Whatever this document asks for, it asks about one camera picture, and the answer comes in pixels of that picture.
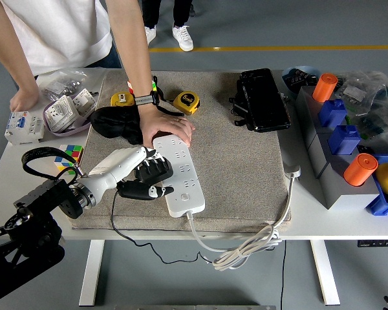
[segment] black case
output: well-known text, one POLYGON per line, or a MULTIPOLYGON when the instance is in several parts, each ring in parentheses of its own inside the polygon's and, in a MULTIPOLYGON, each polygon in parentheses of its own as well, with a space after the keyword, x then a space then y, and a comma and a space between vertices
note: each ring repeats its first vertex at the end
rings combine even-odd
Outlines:
POLYGON ((237 126, 268 132, 290 127, 290 117, 268 68, 244 71, 237 80, 237 93, 230 98, 233 113, 243 118, 237 126))

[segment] person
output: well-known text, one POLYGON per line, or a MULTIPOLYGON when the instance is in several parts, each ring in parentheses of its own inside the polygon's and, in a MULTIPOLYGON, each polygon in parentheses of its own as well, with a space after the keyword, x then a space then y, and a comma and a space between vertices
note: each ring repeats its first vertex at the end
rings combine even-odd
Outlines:
MULTIPOLYGON (((189 52, 194 48, 193 40, 188 33, 185 23, 188 21, 189 10, 193 0, 174 1, 173 37, 178 41, 180 48, 189 52)), ((160 17, 161 0, 142 0, 142 18, 144 19, 145 34, 148 45, 156 37, 156 24, 160 17)))
MULTIPOLYGON (((152 91, 149 51, 138 0, 0 1, 0 62, 19 90, 10 110, 31 109, 39 100, 35 76, 69 67, 102 64, 116 67, 119 56, 136 97, 152 91)), ((188 146, 195 130, 184 117, 162 113, 154 105, 138 106, 144 146, 153 148, 158 132, 170 132, 188 146)))

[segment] black pouch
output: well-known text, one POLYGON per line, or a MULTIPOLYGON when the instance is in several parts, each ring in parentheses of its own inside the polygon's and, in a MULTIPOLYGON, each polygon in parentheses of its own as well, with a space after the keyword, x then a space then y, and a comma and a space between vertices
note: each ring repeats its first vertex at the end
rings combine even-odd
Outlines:
POLYGON ((130 144, 142 144, 140 115, 136 105, 103 107, 91 115, 91 124, 105 138, 124 137, 130 144))
POLYGON ((290 127, 290 117, 277 89, 272 71, 262 68, 244 71, 237 80, 237 93, 229 98, 233 113, 242 117, 236 126, 248 130, 268 132, 290 127))

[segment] gray floor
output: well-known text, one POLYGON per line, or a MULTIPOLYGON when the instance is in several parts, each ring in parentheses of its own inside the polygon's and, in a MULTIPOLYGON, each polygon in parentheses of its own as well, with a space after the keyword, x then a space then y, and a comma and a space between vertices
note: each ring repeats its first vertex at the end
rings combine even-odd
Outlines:
MULTIPOLYGON (((171 35, 172 1, 163 2, 152 48, 177 47, 171 35)), ((196 47, 388 45, 388 1, 195 0, 194 5, 197 15, 187 25, 196 47)), ((151 61, 153 70, 279 70, 310 65, 322 72, 379 70, 388 76, 388 50, 382 49, 153 52, 151 61)), ((0 65, 0 156, 6 145, 8 101, 15 91, 0 65)), ((201 250, 194 241, 153 243, 165 260, 193 259, 201 250)), ((216 247, 237 244, 211 242, 216 247)), ((283 242, 274 251, 254 254, 239 270, 217 272, 204 262, 164 265, 147 247, 107 242, 95 307, 219 304, 280 309, 284 246, 283 242)), ((77 309, 88 248, 89 242, 68 241, 65 259, 0 300, 0 309, 77 309)), ((383 296, 388 295, 388 248, 359 249, 356 241, 329 241, 327 249, 339 309, 382 309, 383 296)), ((287 241, 283 309, 323 308, 309 242, 287 241)))

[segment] coiled white cable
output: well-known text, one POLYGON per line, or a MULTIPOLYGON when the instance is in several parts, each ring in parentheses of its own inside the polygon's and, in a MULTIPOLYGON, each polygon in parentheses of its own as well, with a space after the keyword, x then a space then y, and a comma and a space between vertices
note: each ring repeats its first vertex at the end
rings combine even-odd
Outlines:
POLYGON ((287 213, 290 208, 290 197, 292 196, 292 187, 293 187, 294 179, 298 176, 300 176, 300 168, 298 171, 295 171, 292 174, 290 174, 288 198, 286 201, 286 207, 280 219, 273 225, 267 225, 263 227, 257 234, 247 239, 237 248, 214 249, 204 244, 201 241, 199 235, 197 234, 197 231, 195 230, 193 214, 191 213, 191 211, 188 211, 186 213, 187 218, 189 220, 189 225, 191 226, 191 230, 193 231, 193 235, 196 241, 198 241, 198 243, 203 248, 209 251, 222 253, 220 257, 216 258, 213 261, 213 266, 216 270, 224 271, 227 269, 240 268, 247 262, 247 259, 251 254, 264 251, 267 249, 271 249, 282 241, 282 239, 280 239, 279 237, 279 232, 277 231, 276 228, 278 228, 283 223, 283 221, 287 216, 287 213))

